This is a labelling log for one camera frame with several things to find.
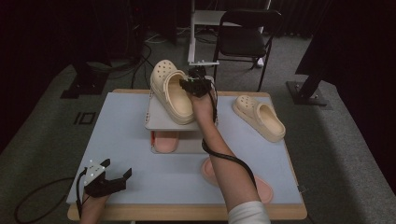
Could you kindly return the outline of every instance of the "white platform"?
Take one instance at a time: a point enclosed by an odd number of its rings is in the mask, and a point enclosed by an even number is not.
[[[271,203],[302,203],[283,140],[270,143],[263,139],[235,115],[234,99],[232,96],[219,98],[219,131],[225,141],[255,175],[272,186]],[[271,103],[269,98],[257,99]],[[108,94],[77,175],[90,160],[100,163],[111,159],[106,169],[107,179],[119,178],[129,168],[133,175],[127,181],[127,190],[112,195],[108,203],[224,204],[219,188],[201,177],[200,168],[208,157],[206,154],[151,152],[150,131],[145,127],[148,102],[148,94]],[[75,201],[73,186],[67,202]]]

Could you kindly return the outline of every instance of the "gray floor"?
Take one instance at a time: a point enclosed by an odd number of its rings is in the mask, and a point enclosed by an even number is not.
[[[181,36],[176,46],[159,38],[151,41],[160,42],[148,43],[152,48],[151,63],[169,59],[180,69],[189,68],[188,38]],[[332,110],[295,105],[290,97],[285,82],[306,79],[295,76],[294,72],[308,45],[309,40],[299,37],[276,38],[262,91],[271,94],[276,113],[286,126],[285,141],[295,174],[307,188],[303,196],[309,216],[316,223],[394,223],[395,195],[336,88],[326,82],[319,86]],[[214,45],[198,42],[196,60],[210,61],[213,50]],[[222,63],[218,91],[255,91],[260,70],[248,71],[249,67],[247,63]],[[144,71],[142,67],[137,73],[135,89],[148,88]],[[151,67],[146,65],[146,78],[150,72]],[[113,73],[102,95],[60,99],[74,76],[69,66],[53,79],[30,118],[0,155],[1,223],[16,223],[14,209],[31,190],[76,175],[94,128],[94,124],[74,124],[78,112],[98,115],[106,94],[117,88],[130,88],[132,79],[131,72]],[[20,207],[21,220],[46,213],[68,192],[69,184],[66,180],[40,190]],[[39,223],[74,223],[67,219],[66,213],[67,204],[61,203]],[[311,223],[311,220],[274,223]]]

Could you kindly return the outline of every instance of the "black cable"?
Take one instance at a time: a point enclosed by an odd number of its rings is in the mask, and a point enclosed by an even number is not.
[[[91,196],[90,195],[88,195],[88,197],[84,200],[84,202],[82,202],[82,204],[81,205],[83,205],[85,202],[87,202],[88,201],[88,199],[90,199],[91,198]]]
[[[127,72],[125,72],[124,74],[122,74],[122,75],[120,75],[120,76],[118,76],[118,77],[111,77],[111,76],[109,76],[107,79],[108,80],[115,80],[115,79],[119,79],[119,78],[122,78],[122,77],[126,77],[126,76],[128,76],[129,74],[131,74],[131,72],[133,71],[134,69],[132,68],[130,71],[127,71]]]
[[[122,71],[128,71],[134,68],[134,66],[137,64],[138,62],[136,61],[136,59],[129,59],[128,63],[124,63],[121,64],[119,66],[115,66],[115,67],[108,67],[108,68],[99,68],[99,67],[95,67],[90,65],[92,71],[95,72],[102,72],[102,73],[112,73],[112,72],[122,72]]]
[[[216,44],[216,40],[208,40],[199,36],[196,36],[195,39],[198,42],[204,43],[204,44]]]
[[[78,179],[76,182],[76,195],[77,195],[76,205],[77,205],[79,217],[81,217],[81,214],[82,214],[82,203],[81,203],[81,199],[79,197],[79,181],[85,174],[87,174],[87,167],[85,167],[84,170],[81,173],[79,173]]]
[[[140,60],[140,64],[139,64],[139,65],[136,67],[136,69],[134,70],[134,74],[132,75],[132,81],[131,81],[131,89],[134,88],[134,81],[135,81],[135,79],[136,79],[136,73],[137,73],[137,71],[139,70],[139,68],[140,68],[145,62],[149,63],[149,64],[154,68],[154,65],[149,61],[149,56],[151,56],[151,47],[148,46],[147,44],[144,44],[144,46],[147,47],[148,50],[149,50],[148,56],[145,57],[144,55],[140,55],[141,58],[143,58],[143,60],[142,60],[142,59]],[[146,67],[145,67],[145,80],[146,80],[146,84],[148,85],[148,88],[150,88],[149,84],[147,83],[147,79],[146,79]]]
[[[40,216],[40,217],[37,217],[37,218],[32,219],[32,220],[29,220],[29,221],[21,221],[20,218],[19,218],[19,216],[18,216],[20,207],[21,207],[21,206],[23,205],[23,203],[24,203],[26,200],[28,200],[32,195],[34,195],[35,193],[37,193],[39,190],[42,190],[42,189],[44,189],[44,188],[46,188],[46,187],[48,187],[48,186],[51,186],[51,185],[53,185],[53,184],[56,184],[56,183],[58,183],[58,182],[62,182],[62,181],[65,181],[65,180],[74,180],[74,177],[67,177],[67,178],[62,178],[62,179],[58,179],[58,180],[52,181],[52,182],[50,182],[50,183],[48,183],[48,184],[45,184],[45,185],[39,187],[38,189],[33,190],[33,191],[30,192],[29,194],[27,194],[27,195],[18,203],[18,205],[15,207],[15,210],[14,210],[14,219],[15,219],[15,221],[16,221],[17,223],[19,223],[19,224],[35,223],[35,222],[37,222],[38,220],[40,220],[40,219],[46,217],[47,215],[49,215],[51,212],[53,212],[53,211],[61,204],[61,202],[64,201],[65,197],[67,196],[67,193],[61,198],[61,200],[59,200],[59,202],[57,202],[53,207],[51,207],[51,209],[50,209],[47,213],[45,213],[44,215],[42,215],[42,216]]]
[[[309,213],[307,213],[306,216],[308,217],[309,221],[311,221],[312,224],[315,224],[315,221],[312,219],[311,216],[309,216]]]
[[[201,76],[198,76],[198,78],[201,80],[201,82],[203,82],[203,84],[204,84],[203,86],[206,88],[204,79],[203,79]],[[215,89],[215,94],[216,94],[216,96],[217,96],[217,91],[216,91],[215,84],[212,83],[212,86],[214,87],[214,89]],[[212,96],[212,94],[210,93],[210,90],[206,89],[206,91],[207,91],[208,94],[209,94],[209,97],[210,97],[210,100],[211,100],[211,103],[212,103],[212,107],[213,107],[213,122],[216,122],[216,117],[217,117],[217,114],[218,114],[218,112],[217,112],[217,101],[215,101],[215,100],[213,99],[213,96]],[[238,158],[236,158],[236,157],[234,157],[234,156],[225,155],[225,154],[222,154],[222,153],[218,153],[218,152],[213,151],[213,150],[207,145],[205,139],[202,140],[202,149],[203,149],[205,152],[207,152],[208,154],[212,155],[212,156],[215,156],[215,157],[218,157],[218,158],[222,158],[222,159],[228,160],[228,161],[234,161],[234,162],[238,163],[239,165],[241,165],[242,167],[244,167],[245,170],[247,171],[248,175],[250,176],[250,179],[251,179],[251,181],[253,182],[254,187],[257,188],[256,180],[254,179],[254,174],[253,174],[253,172],[250,170],[250,167],[248,167],[248,165],[247,165],[244,161],[242,161],[242,160],[240,160],[240,159],[238,159]]]

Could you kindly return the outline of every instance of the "white sleeve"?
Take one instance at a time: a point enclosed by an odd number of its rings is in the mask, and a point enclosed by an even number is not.
[[[241,203],[228,214],[229,224],[268,224],[271,223],[262,202]]]

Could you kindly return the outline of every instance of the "forearm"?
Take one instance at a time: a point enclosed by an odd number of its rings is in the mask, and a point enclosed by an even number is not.
[[[207,146],[218,153],[234,156],[223,140],[213,121],[198,121]],[[210,156],[221,192],[230,211],[240,203],[259,201],[260,197],[243,166],[234,162]]]
[[[105,209],[104,204],[90,204],[83,207],[80,224],[96,224],[99,223],[100,217]]]
[[[84,193],[80,224],[97,224],[105,210],[109,195],[93,198]]]

